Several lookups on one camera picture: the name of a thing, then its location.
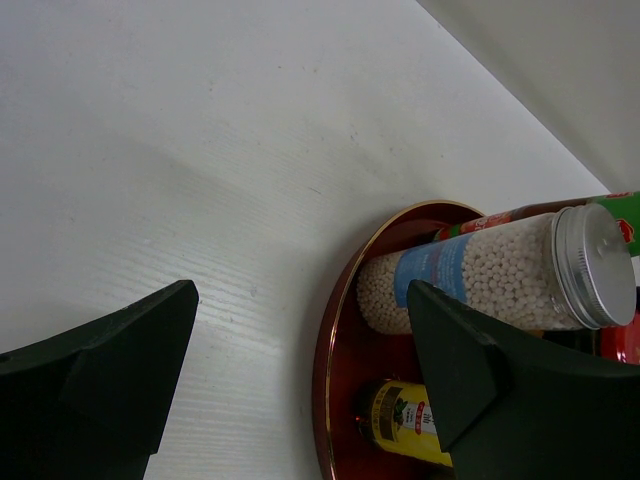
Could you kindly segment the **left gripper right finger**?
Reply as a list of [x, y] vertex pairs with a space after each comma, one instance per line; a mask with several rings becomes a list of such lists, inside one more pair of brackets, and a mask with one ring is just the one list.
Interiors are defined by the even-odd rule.
[[459, 479], [635, 479], [639, 369], [537, 338], [423, 281], [408, 311]]

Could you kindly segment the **green red sauce bottle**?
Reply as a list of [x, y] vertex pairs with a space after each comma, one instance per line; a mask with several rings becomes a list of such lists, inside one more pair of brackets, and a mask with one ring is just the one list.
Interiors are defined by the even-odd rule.
[[532, 204], [514, 210], [480, 217], [479, 219], [445, 227], [436, 232], [433, 242], [448, 240], [463, 234], [473, 233], [513, 221], [555, 213], [565, 207], [587, 204], [603, 206], [616, 220], [631, 257], [639, 256], [639, 193], [624, 192], [603, 196], [585, 197], [555, 202]]

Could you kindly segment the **small yellow-label brown bottle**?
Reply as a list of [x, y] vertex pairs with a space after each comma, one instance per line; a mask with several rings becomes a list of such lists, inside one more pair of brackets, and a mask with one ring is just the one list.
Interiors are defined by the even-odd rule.
[[361, 435], [383, 451], [451, 468], [424, 385], [383, 379], [360, 387], [353, 412]]

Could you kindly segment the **silver-lid white spice jar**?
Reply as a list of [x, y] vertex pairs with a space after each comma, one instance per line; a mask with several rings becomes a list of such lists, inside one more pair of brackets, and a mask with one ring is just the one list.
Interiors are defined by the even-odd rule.
[[371, 259], [356, 284], [371, 328], [411, 333], [408, 288], [414, 280], [528, 331], [623, 327], [636, 309], [631, 255], [614, 216], [599, 204]]

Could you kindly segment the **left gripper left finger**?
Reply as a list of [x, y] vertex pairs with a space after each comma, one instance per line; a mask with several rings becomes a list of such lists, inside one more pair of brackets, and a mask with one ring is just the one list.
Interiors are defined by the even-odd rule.
[[1, 356], [4, 479], [141, 479], [159, 450], [199, 294], [177, 281]]

